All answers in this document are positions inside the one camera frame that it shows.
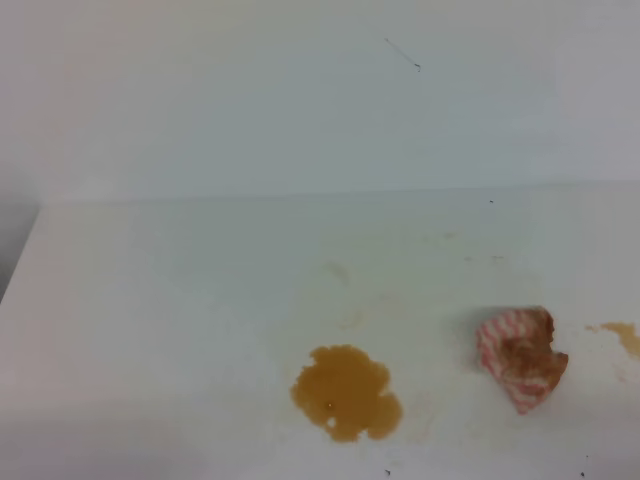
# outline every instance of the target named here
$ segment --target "stain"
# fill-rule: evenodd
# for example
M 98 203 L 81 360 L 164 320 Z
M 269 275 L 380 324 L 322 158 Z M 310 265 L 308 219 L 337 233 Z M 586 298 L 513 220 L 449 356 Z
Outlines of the stain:
M 601 329 L 609 330 L 618 335 L 618 341 L 630 357 L 640 360 L 640 337 L 636 335 L 636 326 L 633 323 L 603 323 L 599 327 L 585 327 L 591 332 Z
M 387 367 L 351 345 L 319 347 L 310 355 L 314 365 L 302 369 L 291 398 L 311 423 L 336 442 L 355 442 L 364 431 L 380 440 L 396 429 L 402 406 L 387 390 Z
M 349 270 L 347 270 L 347 267 L 336 262 L 327 262 L 324 264 L 324 269 L 335 278 L 337 278 L 344 287 L 349 286 L 351 277 L 349 275 Z
M 341 330 L 350 330 L 364 323 L 364 313 L 362 310 L 356 310 L 353 315 L 348 316 L 338 326 Z

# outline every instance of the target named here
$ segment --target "white surface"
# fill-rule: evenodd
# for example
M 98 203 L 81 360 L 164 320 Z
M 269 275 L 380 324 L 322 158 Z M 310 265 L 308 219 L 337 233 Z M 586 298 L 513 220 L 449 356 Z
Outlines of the white surface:
M 637 0 L 4 0 L 0 162 L 45 202 L 640 179 L 639 43 Z
M 635 480 L 640 362 L 584 327 L 638 318 L 638 204 L 640 186 L 46 208 L 0 306 L 0 476 Z M 570 362 L 518 417 L 472 333 L 528 304 Z M 391 371 L 386 440 L 333 444 L 288 397 L 341 343 Z

